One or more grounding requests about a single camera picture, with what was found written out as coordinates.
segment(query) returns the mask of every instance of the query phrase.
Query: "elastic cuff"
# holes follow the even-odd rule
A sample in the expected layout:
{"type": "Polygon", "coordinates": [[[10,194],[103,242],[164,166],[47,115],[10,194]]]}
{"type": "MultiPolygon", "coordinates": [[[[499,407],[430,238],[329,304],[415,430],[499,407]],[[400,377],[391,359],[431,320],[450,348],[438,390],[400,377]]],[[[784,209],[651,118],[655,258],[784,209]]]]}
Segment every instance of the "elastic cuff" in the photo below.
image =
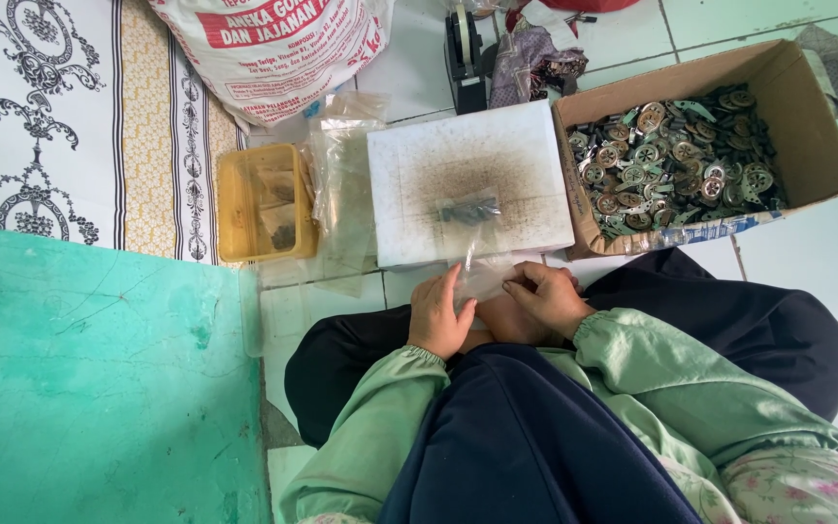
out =
{"type": "Polygon", "coordinates": [[[578,339],[584,339],[585,337],[589,337],[590,331],[593,329],[594,324],[606,320],[606,317],[609,314],[610,311],[597,311],[596,313],[582,320],[581,325],[577,327],[575,336],[571,338],[571,341],[574,342],[575,345],[577,345],[578,339]]]}
{"type": "Polygon", "coordinates": [[[442,369],[445,368],[445,361],[441,360],[441,357],[438,355],[431,353],[427,350],[420,348],[419,346],[407,345],[403,346],[401,350],[404,356],[417,356],[427,363],[431,363],[433,365],[439,365],[442,369]]]}

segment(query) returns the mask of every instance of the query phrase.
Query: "teal painted wall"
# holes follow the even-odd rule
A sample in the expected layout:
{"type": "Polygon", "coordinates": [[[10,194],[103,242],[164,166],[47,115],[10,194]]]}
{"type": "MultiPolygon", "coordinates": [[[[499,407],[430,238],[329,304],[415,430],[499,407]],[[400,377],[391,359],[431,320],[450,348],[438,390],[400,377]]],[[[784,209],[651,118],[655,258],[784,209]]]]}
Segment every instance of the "teal painted wall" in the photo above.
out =
{"type": "Polygon", "coordinates": [[[236,271],[0,231],[0,522],[270,521],[236,271]]]}

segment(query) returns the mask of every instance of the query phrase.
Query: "yellow plastic container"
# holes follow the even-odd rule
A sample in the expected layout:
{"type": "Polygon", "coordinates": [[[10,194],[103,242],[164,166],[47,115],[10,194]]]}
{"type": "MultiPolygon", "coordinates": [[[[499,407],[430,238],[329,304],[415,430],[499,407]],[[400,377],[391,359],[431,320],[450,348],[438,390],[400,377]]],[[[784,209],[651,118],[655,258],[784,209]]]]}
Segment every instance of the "yellow plastic container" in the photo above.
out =
{"type": "Polygon", "coordinates": [[[306,164],[292,144],[274,144],[228,153],[219,162],[219,256],[225,262],[268,260],[280,256],[309,258],[316,255],[319,228],[312,219],[312,202],[306,193],[306,164]],[[292,237],[274,246],[261,209],[273,199],[273,186],[292,173],[295,206],[295,242],[292,237]]]}

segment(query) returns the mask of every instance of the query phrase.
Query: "sitting woman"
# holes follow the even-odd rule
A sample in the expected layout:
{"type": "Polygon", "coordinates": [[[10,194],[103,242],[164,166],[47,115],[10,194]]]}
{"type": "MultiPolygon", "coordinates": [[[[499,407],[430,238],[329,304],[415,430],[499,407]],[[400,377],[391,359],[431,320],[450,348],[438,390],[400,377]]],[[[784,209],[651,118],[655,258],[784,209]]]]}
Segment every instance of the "sitting woman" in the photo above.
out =
{"type": "Polygon", "coordinates": [[[524,262],[455,314],[458,269],[306,335],[287,397],[320,449],[285,521],[838,522],[838,324],[809,294],[669,250],[588,300],[524,262]]]}

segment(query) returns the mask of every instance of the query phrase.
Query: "white styrofoam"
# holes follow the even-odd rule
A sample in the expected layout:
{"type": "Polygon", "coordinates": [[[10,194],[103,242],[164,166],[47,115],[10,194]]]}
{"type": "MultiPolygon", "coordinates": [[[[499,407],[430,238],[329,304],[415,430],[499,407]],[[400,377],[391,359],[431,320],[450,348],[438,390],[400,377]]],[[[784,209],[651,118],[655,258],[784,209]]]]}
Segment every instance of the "white styrofoam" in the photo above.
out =
{"type": "Polygon", "coordinates": [[[491,186],[512,251],[575,242],[548,101],[376,131],[367,141],[381,268],[441,259],[436,199],[491,186]]]}

